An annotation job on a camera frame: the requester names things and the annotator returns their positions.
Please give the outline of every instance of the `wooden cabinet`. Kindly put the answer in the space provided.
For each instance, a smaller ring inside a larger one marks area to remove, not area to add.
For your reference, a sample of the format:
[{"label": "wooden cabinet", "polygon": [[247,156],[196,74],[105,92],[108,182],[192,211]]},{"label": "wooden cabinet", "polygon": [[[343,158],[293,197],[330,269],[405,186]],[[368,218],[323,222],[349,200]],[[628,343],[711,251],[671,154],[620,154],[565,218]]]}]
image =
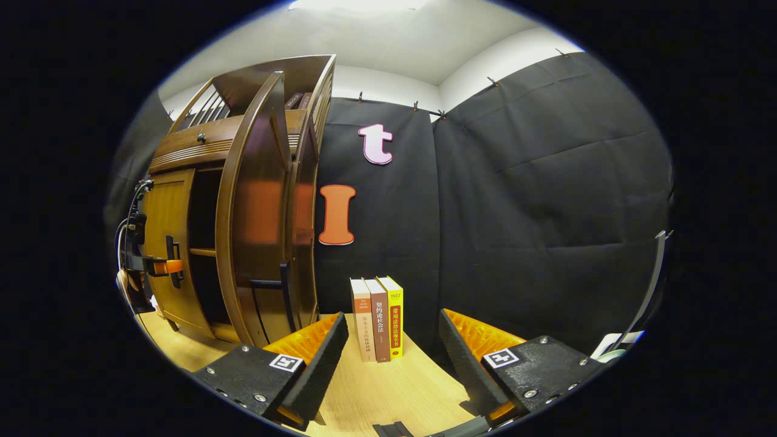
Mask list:
[{"label": "wooden cabinet", "polygon": [[[152,279],[169,320],[257,346],[315,321],[315,177],[334,61],[286,58],[214,77],[160,142],[143,250],[167,258],[164,236],[179,243],[181,289]],[[295,93],[312,93],[310,105],[285,111]],[[187,116],[206,98],[206,109]],[[252,287],[281,281],[282,263],[286,292]]]}]

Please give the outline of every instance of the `white wall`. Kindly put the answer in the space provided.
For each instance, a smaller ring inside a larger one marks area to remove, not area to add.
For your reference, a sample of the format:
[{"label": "white wall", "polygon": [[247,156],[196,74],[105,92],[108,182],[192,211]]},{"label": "white wall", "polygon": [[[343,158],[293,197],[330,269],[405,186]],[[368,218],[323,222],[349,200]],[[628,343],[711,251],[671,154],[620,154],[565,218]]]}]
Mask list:
[{"label": "white wall", "polygon": [[[173,110],[170,116],[173,120],[178,118],[202,85],[204,82],[187,88],[162,102],[168,112]],[[205,91],[200,102],[197,102],[192,109],[194,113],[199,111],[202,103],[212,92],[213,87]],[[434,112],[442,109],[440,90],[430,83],[369,68],[335,65],[332,97],[356,99],[359,97],[359,92],[362,92],[361,98],[364,100],[397,103],[408,107],[411,107],[413,102],[418,100],[419,109]],[[437,116],[430,115],[430,119],[436,120]]]},{"label": "white wall", "polygon": [[583,51],[559,34],[535,27],[488,47],[454,71],[440,84],[442,107],[451,110],[480,90],[529,65],[563,53]]}]

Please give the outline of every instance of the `ceiling light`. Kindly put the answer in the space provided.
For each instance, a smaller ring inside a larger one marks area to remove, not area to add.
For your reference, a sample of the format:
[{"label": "ceiling light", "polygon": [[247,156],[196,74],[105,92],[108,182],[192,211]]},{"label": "ceiling light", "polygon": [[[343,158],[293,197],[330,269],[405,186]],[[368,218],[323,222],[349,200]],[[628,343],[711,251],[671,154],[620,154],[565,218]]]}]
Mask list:
[{"label": "ceiling light", "polygon": [[330,9],[347,9],[350,11],[396,11],[404,9],[416,10],[427,0],[297,0],[289,5],[292,9],[311,9],[326,11]]}]

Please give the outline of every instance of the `white ceiling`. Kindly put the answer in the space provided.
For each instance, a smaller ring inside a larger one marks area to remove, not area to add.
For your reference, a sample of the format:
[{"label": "white ceiling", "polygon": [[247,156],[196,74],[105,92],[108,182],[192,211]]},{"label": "white ceiling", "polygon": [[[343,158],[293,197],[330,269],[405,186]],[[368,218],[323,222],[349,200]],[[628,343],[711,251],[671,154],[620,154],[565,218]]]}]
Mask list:
[{"label": "white ceiling", "polygon": [[539,25],[486,0],[428,0],[418,10],[349,12],[282,7],[246,21],[191,58],[159,87],[162,100],[237,68],[290,56],[337,54],[439,85],[496,42]]}]

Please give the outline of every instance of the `book spine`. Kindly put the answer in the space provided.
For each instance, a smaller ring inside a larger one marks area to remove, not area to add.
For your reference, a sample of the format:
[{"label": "book spine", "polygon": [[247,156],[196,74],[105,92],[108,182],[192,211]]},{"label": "book spine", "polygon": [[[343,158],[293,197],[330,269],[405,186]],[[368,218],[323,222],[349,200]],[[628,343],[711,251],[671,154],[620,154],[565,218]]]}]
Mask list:
[{"label": "book spine", "polygon": [[359,342],[361,361],[375,361],[375,343],[372,333],[372,304],[370,295],[354,297],[354,327],[357,330],[356,339]]},{"label": "book spine", "polygon": [[402,304],[402,289],[390,290],[388,294],[388,311],[390,314],[390,345],[391,359],[402,357],[402,332],[405,323],[404,305]]},{"label": "book spine", "polygon": [[293,110],[293,109],[294,109],[294,107],[295,107],[295,106],[297,106],[297,102],[298,102],[298,101],[299,101],[301,98],[302,98],[302,93],[296,93],[296,94],[294,94],[293,96],[291,96],[291,98],[289,99],[289,101],[287,101],[287,102],[286,102],[286,107],[285,107],[285,108],[286,108],[286,109],[288,109],[288,110]]},{"label": "book spine", "polygon": [[302,95],[302,100],[299,102],[299,108],[297,109],[308,109],[308,105],[310,104],[310,97],[313,95],[313,93],[305,93]]},{"label": "book spine", "polygon": [[372,330],[375,334],[375,361],[391,361],[389,345],[389,295],[378,293],[372,297]]}]

